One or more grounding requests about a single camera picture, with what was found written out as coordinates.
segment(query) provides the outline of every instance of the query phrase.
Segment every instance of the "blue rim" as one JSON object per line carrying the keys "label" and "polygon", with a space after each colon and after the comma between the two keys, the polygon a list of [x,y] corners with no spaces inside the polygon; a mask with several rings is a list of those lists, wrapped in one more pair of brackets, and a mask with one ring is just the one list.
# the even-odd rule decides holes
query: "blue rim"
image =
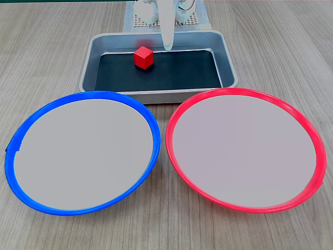
{"label": "blue rim", "polygon": [[[23,138],[25,134],[28,132],[30,127],[44,114],[48,113],[49,111],[60,107],[62,105],[87,100],[87,99],[108,99],[112,101],[117,101],[120,103],[127,104],[128,106],[136,109],[148,122],[151,132],[152,132],[152,138],[153,138],[153,149],[151,154],[150,162],[143,173],[143,175],[140,177],[140,179],[125,193],[120,195],[119,197],[104,203],[102,205],[98,205],[92,208],[87,209],[79,209],[79,210],[62,210],[62,209],[55,209],[51,207],[44,206],[40,203],[37,203],[30,197],[26,195],[26,193],[21,189],[19,186],[15,172],[14,172],[14,160],[16,152],[20,150],[21,143],[23,141]],[[156,119],[152,115],[152,113],[140,102],[137,100],[118,93],[109,92],[109,91],[90,91],[90,92],[83,92],[83,93],[76,93],[72,95],[65,96],[63,98],[60,98],[54,102],[49,103],[48,105],[44,106],[43,108],[39,109],[37,112],[35,112],[32,116],[30,116],[17,130],[13,138],[11,139],[7,149],[6,149],[6,159],[5,159],[5,172],[8,184],[12,191],[15,193],[15,195],[26,205],[28,205],[31,208],[34,208],[40,212],[44,212],[46,214],[51,215],[62,215],[62,216],[72,216],[72,215],[83,215],[92,213],[101,209],[104,209],[106,207],[109,207],[120,200],[127,197],[129,194],[131,194],[136,188],[138,188],[141,183],[145,181],[145,179],[149,176],[150,172],[152,171],[161,147],[161,134],[158,127],[158,124],[156,122]]]}

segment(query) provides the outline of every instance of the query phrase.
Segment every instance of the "red rim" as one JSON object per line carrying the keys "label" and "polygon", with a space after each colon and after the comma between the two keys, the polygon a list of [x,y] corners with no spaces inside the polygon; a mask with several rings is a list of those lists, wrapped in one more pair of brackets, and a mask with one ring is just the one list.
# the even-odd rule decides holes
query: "red rim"
{"label": "red rim", "polygon": [[[254,208],[254,207],[243,207],[243,206],[237,206],[234,204],[230,204],[224,201],[221,201],[219,199],[216,199],[215,197],[211,196],[210,194],[204,192],[200,188],[198,188],[193,182],[190,181],[190,179],[184,174],[182,171],[181,167],[179,166],[176,157],[173,152],[173,131],[174,128],[179,120],[179,118],[182,116],[182,114],[191,106],[194,104],[211,98],[215,96],[221,96],[221,95],[243,95],[243,96],[251,96],[255,98],[259,98],[262,100],[265,100],[267,102],[270,102],[272,104],[275,104],[276,106],[282,108],[289,114],[291,114],[306,130],[306,132],[309,134],[315,148],[316,152],[316,167],[315,167],[315,172],[309,181],[308,185],[305,187],[305,189],[297,195],[295,198],[291,199],[288,202],[285,202],[280,205],[276,206],[271,206],[271,207],[261,207],[261,208]],[[231,208],[234,210],[238,211],[243,211],[247,213],[276,213],[276,212],[281,212],[287,209],[294,208],[306,200],[308,200],[318,189],[319,187],[323,184],[325,172],[326,172],[326,165],[327,165],[327,160],[326,160],[326,152],[324,148],[323,141],[316,131],[316,129],[313,127],[313,125],[305,118],[304,115],[302,115],[298,110],[287,104],[286,102],[273,97],[271,95],[259,92],[259,91],[254,91],[254,90],[248,90],[248,89],[241,89],[241,88],[222,88],[222,89],[215,89],[215,90],[210,90],[206,92],[202,92],[200,94],[197,94],[185,102],[183,102],[178,109],[173,113],[173,115],[170,118],[169,124],[166,128],[166,133],[165,133],[165,145],[166,145],[166,151],[169,155],[170,161],[177,171],[177,173],[182,177],[182,179],[192,188],[194,189],[197,193],[202,195],[203,197],[211,200],[212,202],[219,204],[221,206]]]}

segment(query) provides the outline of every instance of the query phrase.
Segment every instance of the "table surface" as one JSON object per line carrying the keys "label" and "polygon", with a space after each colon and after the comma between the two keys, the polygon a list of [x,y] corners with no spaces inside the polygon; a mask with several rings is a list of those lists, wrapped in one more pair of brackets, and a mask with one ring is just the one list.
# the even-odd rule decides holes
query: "table surface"
{"label": "table surface", "polygon": [[333,2],[208,1],[239,87],[300,110],[327,151],[323,186],[286,212],[244,214],[202,198],[167,157],[164,133],[177,105],[150,105],[162,133],[158,162],[129,197],[99,212],[57,217],[16,198],[5,148],[36,110],[78,92],[90,39],[121,32],[125,2],[0,4],[0,249],[331,249],[333,245]]}

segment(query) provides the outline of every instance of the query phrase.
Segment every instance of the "wooden block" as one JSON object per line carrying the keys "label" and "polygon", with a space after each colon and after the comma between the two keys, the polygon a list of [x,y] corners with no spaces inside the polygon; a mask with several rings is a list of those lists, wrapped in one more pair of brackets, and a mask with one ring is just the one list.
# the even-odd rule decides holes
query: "wooden block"
{"label": "wooden block", "polygon": [[134,64],[142,69],[148,69],[154,62],[152,50],[146,47],[140,47],[134,52]]}

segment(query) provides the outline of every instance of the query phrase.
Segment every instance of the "red plate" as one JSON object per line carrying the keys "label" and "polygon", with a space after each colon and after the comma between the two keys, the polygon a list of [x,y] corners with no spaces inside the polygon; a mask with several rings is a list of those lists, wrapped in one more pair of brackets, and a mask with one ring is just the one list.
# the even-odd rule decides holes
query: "red plate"
{"label": "red plate", "polygon": [[222,88],[191,97],[172,115],[165,143],[191,188],[248,213],[300,205],[326,172],[323,142],[305,116],[253,90]]}

